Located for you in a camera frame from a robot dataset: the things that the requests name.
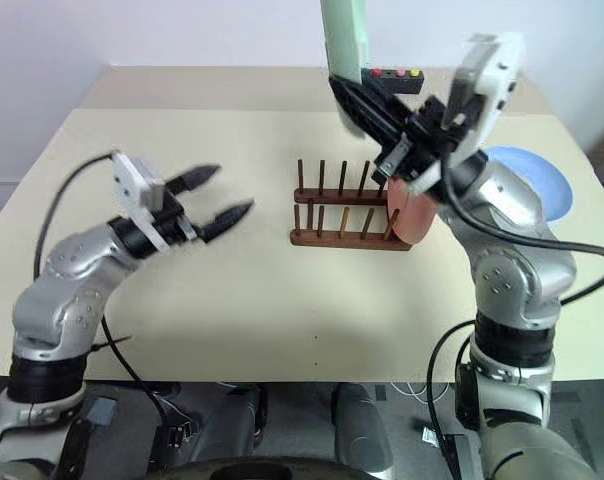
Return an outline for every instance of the beige tabletop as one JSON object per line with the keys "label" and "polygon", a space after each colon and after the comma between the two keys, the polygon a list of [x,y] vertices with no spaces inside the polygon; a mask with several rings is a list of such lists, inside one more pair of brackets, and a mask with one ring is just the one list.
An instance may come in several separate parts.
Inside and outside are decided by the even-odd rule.
{"label": "beige tabletop", "polygon": [[[122,350],[143,378],[423,380],[437,339],[475,313],[468,260],[446,226],[436,219],[408,253],[303,248],[288,240],[298,158],[306,161],[309,182],[325,159],[328,186],[337,183],[342,160],[350,165],[347,182],[356,184],[364,161],[378,153],[372,141],[354,139],[342,128],[332,104],[323,100],[322,73],[235,69],[246,74],[243,84],[216,87],[215,71],[233,69],[138,69],[137,75],[134,70],[105,74],[0,214],[0,374],[10,363],[12,306],[30,284],[37,231],[54,191],[75,165],[119,147],[151,160],[167,176],[194,163],[222,165],[209,184],[181,197],[194,220],[245,198],[256,201],[251,214],[224,237],[149,259],[111,297],[109,323],[114,334],[133,335]],[[283,86],[300,75],[307,76],[303,91]],[[186,85],[196,93],[189,97]],[[228,95],[220,89],[229,89]],[[527,89],[539,95],[530,84],[522,90]],[[204,90],[209,94],[197,104]],[[186,95],[183,108],[170,92]],[[270,100],[255,105],[252,95]],[[527,98],[514,99],[487,146],[517,145],[555,164],[575,198],[553,231],[561,239],[604,245],[604,190],[548,106],[536,100],[527,105]],[[46,251],[118,213],[111,182],[104,165],[73,185]],[[354,210],[353,229],[363,221],[362,210]],[[327,207],[325,226],[336,225],[339,216],[339,207]],[[377,212],[372,230],[384,227],[383,217]],[[576,255],[576,261],[574,288],[604,272],[601,259]],[[443,350],[437,380],[452,379],[463,337],[453,337]],[[604,377],[604,289],[564,309],[555,353],[557,379]],[[127,375],[105,349],[89,357],[86,377]]]}

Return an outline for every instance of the blue plate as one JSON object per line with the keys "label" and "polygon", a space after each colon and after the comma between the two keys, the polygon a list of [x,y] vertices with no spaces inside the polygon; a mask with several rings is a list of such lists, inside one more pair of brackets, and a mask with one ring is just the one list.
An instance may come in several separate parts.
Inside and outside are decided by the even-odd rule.
{"label": "blue plate", "polygon": [[547,160],[517,147],[491,147],[486,153],[490,161],[506,165],[529,182],[542,199],[547,221],[558,220],[571,210],[571,185]]}

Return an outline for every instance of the wooden peg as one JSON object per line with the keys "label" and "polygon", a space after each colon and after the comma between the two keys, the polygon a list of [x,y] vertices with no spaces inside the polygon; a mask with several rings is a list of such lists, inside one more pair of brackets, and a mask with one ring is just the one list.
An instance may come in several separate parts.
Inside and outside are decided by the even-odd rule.
{"label": "wooden peg", "polygon": [[320,213],[318,214],[318,238],[322,237],[323,223],[324,223],[324,205],[320,205]]}
{"label": "wooden peg", "polygon": [[295,234],[300,236],[300,206],[296,203],[293,206],[293,214],[295,215]]}
{"label": "wooden peg", "polygon": [[349,220],[349,207],[344,207],[344,212],[342,212],[342,225],[340,226],[340,232],[338,233],[338,238],[342,238],[344,236],[344,230],[346,230],[346,222]]}
{"label": "wooden peg", "polygon": [[306,217],[306,228],[307,230],[313,230],[313,200],[309,200],[308,212]]}
{"label": "wooden peg", "polygon": [[300,192],[304,192],[304,167],[301,158],[298,159],[298,188]]}
{"label": "wooden peg", "polygon": [[364,190],[364,182],[366,182],[366,175],[369,173],[369,165],[371,162],[368,160],[364,164],[364,170],[362,170],[362,178],[360,179],[360,188],[358,188],[358,197],[362,196],[362,190]]}
{"label": "wooden peg", "polygon": [[342,162],[342,170],[340,171],[340,186],[338,187],[338,195],[342,195],[342,190],[344,190],[344,177],[346,177],[346,160]]}
{"label": "wooden peg", "polygon": [[369,208],[369,213],[367,213],[366,220],[364,221],[364,227],[362,227],[362,233],[360,233],[361,240],[364,240],[366,238],[366,233],[369,231],[369,225],[371,225],[371,220],[373,219],[374,212],[375,208]]}
{"label": "wooden peg", "polygon": [[322,196],[324,193],[324,160],[320,160],[320,185],[318,186],[318,194]]}
{"label": "wooden peg", "polygon": [[391,233],[393,232],[393,225],[395,225],[395,222],[398,219],[398,215],[400,215],[400,209],[396,208],[395,210],[393,210],[393,215],[391,215],[389,224],[386,226],[386,230],[384,231],[384,235],[382,236],[384,240],[388,240],[391,237]]}

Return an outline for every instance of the white table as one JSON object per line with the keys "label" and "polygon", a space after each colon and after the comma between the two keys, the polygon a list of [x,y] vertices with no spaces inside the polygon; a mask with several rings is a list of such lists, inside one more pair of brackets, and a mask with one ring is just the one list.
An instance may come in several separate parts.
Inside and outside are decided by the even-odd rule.
{"label": "white table", "polygon": [[[116,146],[152,160],[166,176],[198,162],[221,164],[209,184],[181,197],[195,220],[241,199],[256,201],[230,233],[208,246],[188,245],[149,259],[112,296],[107,318],[114,335],[133,335],[122,350],[143,378],[419,381],[441,334],[475,314],[467,258],[438,219],[408,253],[289,244],[296,160],[305,159],[310,184],[319,159],[326,159],[328,188],[337,183],[342,160],[350,164],[347,182],[356,185],[363,162],[377,155],[372,141],[345,132],[335,112],[256,111],[250,105],[175,109],[161,108],[162,102],[109,109],[91,103],[105,102],[101,82],[88,104],[69,115],[0,214],[0,374],[10,364],[12,306],[31,283],[37,231],[54,191],[74,165]],[[142,84],[148,89],[152,82]],[[285,104],[290,100],[283,98]],[[604,245],[604,190],[553,114],[507,112],[487,146],[498,144],[532,150],[568,178],[575,200],[552,227],[559,238]],[[364,210],[354,209],[353,229]],[[327,207],[325,228],[338,224],[340,212]],[[95,167],[65,196],[46,251],[116,213],[109,167]],[[372,231],[384,226],[383,215],[376,217]],[[599,258],[576,260],[575,288],[604,272]],[[442,351],[436,380],[452,379],[463,336]],[[604,289],[563,311],[555,354],[557,379],[604,377]],[[89,357],[86,377],[127,375],[104,349]]]}

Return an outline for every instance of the white wall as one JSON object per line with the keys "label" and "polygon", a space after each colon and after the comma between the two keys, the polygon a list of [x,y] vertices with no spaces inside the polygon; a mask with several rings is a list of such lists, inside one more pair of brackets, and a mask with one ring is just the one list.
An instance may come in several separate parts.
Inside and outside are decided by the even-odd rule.
{"label": "white wall", "polygon": [[[604,0],[369,0],[372,60],[452,65],[521,31],[580,144],[604,133]],[[319,0],[0,0],[0,206],[105,65],[322,65]]]}

